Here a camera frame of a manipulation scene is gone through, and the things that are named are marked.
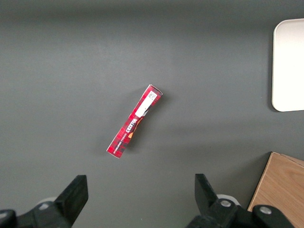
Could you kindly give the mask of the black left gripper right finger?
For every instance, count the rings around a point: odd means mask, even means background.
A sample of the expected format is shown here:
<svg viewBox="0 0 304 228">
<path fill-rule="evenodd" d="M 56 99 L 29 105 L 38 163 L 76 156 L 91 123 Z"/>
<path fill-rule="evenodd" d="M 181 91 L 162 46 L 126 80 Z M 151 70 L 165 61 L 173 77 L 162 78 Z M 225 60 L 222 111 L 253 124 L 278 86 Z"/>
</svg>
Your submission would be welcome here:
<svg viewBox="0 0 304 228">
<path fill-rule="evenodd" d="M 230 199 L 220 199 L 204 174 L 195 175 L 195 200 L 200 214 L 188 228 L 292 228 L 277 208 L 256 205 L 247 211 Z"/>
</svg>

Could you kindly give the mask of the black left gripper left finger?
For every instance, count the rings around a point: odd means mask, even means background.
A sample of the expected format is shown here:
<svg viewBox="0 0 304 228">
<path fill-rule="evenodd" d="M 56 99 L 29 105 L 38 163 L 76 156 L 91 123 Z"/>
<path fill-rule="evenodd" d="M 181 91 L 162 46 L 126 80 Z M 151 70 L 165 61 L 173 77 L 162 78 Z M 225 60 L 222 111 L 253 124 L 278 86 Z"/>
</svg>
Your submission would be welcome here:
<svg viewBox="0 0 304 228">
<path fill-rule="evenodd" d="M 42 200 L 30 211 L 17 215 L 0 211 L 2 228 L 71 228 L 88 200 L 87 176 L 77 175 L 56 198 Z"/>
</svg>

